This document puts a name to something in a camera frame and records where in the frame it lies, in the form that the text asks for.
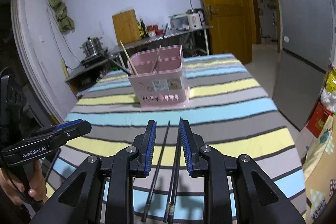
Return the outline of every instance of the stainless steel pot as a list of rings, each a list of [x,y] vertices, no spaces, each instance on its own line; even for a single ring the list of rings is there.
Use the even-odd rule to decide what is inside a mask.
[[[85,53],[86,57],[97,54],[102,50],[102,43],[100,42],[101,38],[102,37],[88,37],[87,41],[82,44],[80,48],[83,49],[83,53]]]

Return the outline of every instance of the pink plastic basket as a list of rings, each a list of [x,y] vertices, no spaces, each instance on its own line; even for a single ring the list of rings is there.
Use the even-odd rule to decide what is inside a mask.
[[[138,52],[131,57],[138,75],[129,76],[128,79],[141,108],[155,110],[186,107],[190,88],[185,87],[182,46],[161,48],[157,65],[151,72],[157,53],[158,49],[154,49]]]

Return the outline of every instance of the bottle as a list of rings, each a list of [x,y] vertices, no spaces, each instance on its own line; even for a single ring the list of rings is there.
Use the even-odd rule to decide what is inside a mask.
[[[145,38],[145,35],[143,33],[143,30],[142,30],[142,27],[141,27],[141,25],[139,23],[139,20],[137,20],[137,22],[138,22],[138,29],[139,29],[139,33],[140,33],[141,39],[143,39],[143,38]]]
[[[141,24],[141,27],[142,27],[142,30],[143,30],[143,34],[145,35],[145,37],[148,37],[147,29],[146,29],[146,26],[145,26],[142,18],[140,18],[140,24]]]

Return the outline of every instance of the striped tablecloth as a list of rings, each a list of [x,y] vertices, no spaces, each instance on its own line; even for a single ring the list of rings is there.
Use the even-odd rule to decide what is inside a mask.
[[[148,223],[163,223],[179,118],[182,117],[189,120],[192,131],[201,135],[206,144],[223,154],[237,157],[244,153],[254,158],[304,214],[306,194],[301,162],[285,120],[265,90],[231,54],[185,58],[184,65],[190,102],[183,110],[141,111],[126,74],[120,71],[109,73],[93,86],[66,117],[66,121],[89,121],[92,131],[62,147],[47,183],[47,195],[51,196],[88,155],[107,157],[116,154],[144,132],[148,120],[155,120],[157,137],[152,170],[146,179],[134,180],[134,218],[140,223],[170,120],[167,146],[147,220]],[[183,156],[180,166],[174,222],[199,223],[203,214],[204,180],[189,177]]]

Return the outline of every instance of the red box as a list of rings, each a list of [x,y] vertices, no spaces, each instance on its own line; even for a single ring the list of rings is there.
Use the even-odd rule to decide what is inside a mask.
[[[328,116],[332,115],[332,113],[327,110],[321,102],[318,102],[313,115],[311,116],[307,128],[308,130],[316,137],[318,138],[321,134],[321,131],[324,127],[324,124],[326,123]]]

